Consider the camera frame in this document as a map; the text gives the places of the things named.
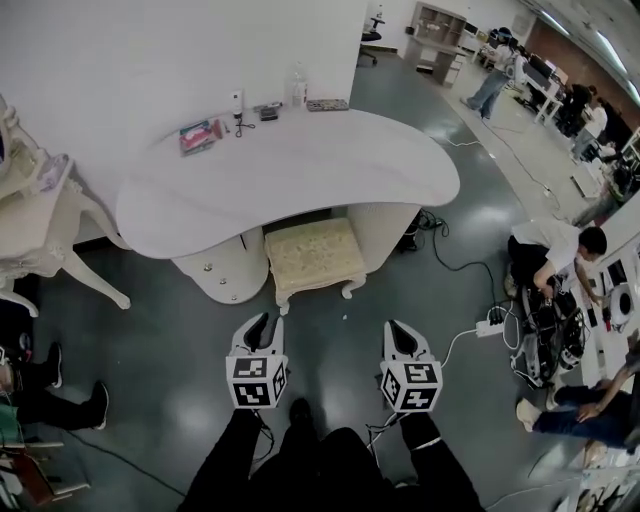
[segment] ceiling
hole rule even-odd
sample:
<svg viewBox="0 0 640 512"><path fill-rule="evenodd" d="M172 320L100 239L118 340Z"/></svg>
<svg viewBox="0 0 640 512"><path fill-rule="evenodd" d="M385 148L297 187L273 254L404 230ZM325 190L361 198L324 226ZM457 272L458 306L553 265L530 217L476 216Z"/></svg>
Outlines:
<svg viewBox="0 0 640 512"><path fill-rule="evenodd" d="M570 33L571 39L606 69L625 90L630 91L628 80L631 80L640 91L639 0L521 1L538 13L544 10L552 16ZM545 16L539 14L539 17L549 23ZM609 39L627 73L620 70L610 57L596 31Z"/></svg>

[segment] white kidney-shaped desk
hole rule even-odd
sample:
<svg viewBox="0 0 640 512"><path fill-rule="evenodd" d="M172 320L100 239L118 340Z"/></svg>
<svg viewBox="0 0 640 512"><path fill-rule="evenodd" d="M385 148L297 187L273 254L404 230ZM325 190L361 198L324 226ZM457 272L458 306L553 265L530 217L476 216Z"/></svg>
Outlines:
<svg viewBox="0 0 640 512"><path fill-rule="evenodd" d="M421 206L460 189L446 152L424 133L362 112L281 112L208 151L181 157L178 135L134 163L118 196L122 237L171 259L213 299L238 304L264 285L262 226L348 206L368 273L379 269Z"/></svg>

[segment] shoe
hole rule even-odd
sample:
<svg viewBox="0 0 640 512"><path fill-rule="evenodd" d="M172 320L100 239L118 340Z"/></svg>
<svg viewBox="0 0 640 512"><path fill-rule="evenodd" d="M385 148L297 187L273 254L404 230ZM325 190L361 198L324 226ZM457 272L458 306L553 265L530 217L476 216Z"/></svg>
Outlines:
<svg viewBox="0 0 640 512"><path fill-rule="evenodd" d="M511 265L507 268L507 275L504 278L504 293L512 300L518 297L518 285L511 275Z"/></svg>
<svg viewBox="0 0 640 512"><path fill-rule="evenodd" d="M551 379L551 387L547 389L547 400L545 406L547 411L553 411L558 408L558 402L556 402L556 393L562 387L562 381L560 377L555 376Z"/></svg>
<svg viewBox="0 0 640 512"><path fill-rule="evenodd" d="M289 421L293 425L301 421L312 422L311 406L304 398L297 398L289 409Z"/></svg>
<svg viewBox="0 0 640 512"><path fill-rule="evenodd" d="M98 381L93 385L93 392L89 402L96 412L96 417L100 421L94 430L103 430L107 426L107 411L109 410L109 391L104 383Z"/></svg>
<svg viewBox="0 0 640 512"><path fill-rule="evenodd" d="M518 402L516 407L516 417L522 422L527 432L533 432L533 426L541 414L540 409L524 398Z"/></svg>
<svg viewBox="0 0 640 512"><path fill-rule="evenodd" d="M47 366L51 368L51 385L58 389L62 386L62 347L60 343L52 343L47 356Z"/></svg>

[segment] power strip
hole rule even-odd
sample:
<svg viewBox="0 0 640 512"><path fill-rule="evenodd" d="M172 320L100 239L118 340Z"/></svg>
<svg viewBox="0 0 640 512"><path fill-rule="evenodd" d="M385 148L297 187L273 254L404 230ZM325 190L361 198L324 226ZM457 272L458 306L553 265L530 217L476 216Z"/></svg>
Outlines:
<svg viewBox="0 0 640 512"><path fill-rule="evenodd" d="M496 334L502 334L504 331L504 322L491 325L488 320L483 320L476 324L476 335L478 338L486 338L487 336L494 336Z"/></svg>

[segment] ceiling light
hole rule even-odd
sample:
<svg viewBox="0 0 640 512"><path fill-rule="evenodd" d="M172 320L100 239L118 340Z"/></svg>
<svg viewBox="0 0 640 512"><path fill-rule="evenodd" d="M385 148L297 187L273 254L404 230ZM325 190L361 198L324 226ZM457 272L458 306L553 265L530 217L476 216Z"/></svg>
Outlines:
<svg viewBox="0 0 640 512"><path fill-rule="evenodd" d="M620 60L620 57L618 56L615 48L611 45L611 43L609 42L609 40L604 37L600 32L596 31L596 34L598 34L598 36L600 37L600 41L602 41L602 44L604 45L604 47L607 49L607 51L609 52L609 56L613 59L613 61L616 63L616 65L625 73L627 72L627 68L624 67L624 64L622 63L622 61Z"/></svg>
<svg viewBox="0 0 640 512"><path fill-rule="evenodd" d="M562 32L565 36L570 35L570 34L569 34L569 31L568 31L566 28L564 28L562 25L560 25L560 23L558 23L554 18L552 18L552 17L551 17L551 15L550 15L549 13L544 12L544 11L540 11L540 13L541 13L545 18L547 18L547 19L551 22L551 24L552 24L554 27L556 27L560 32Z"/></svg>
<svg viewBox="0 0 640 512"><path fill-rule="evenodd" d="M631 80L629 80L629 89L631 89L631 96L633 96L633 99L638 105L640 105L640 94L638 94L638 89Z"/></svg>

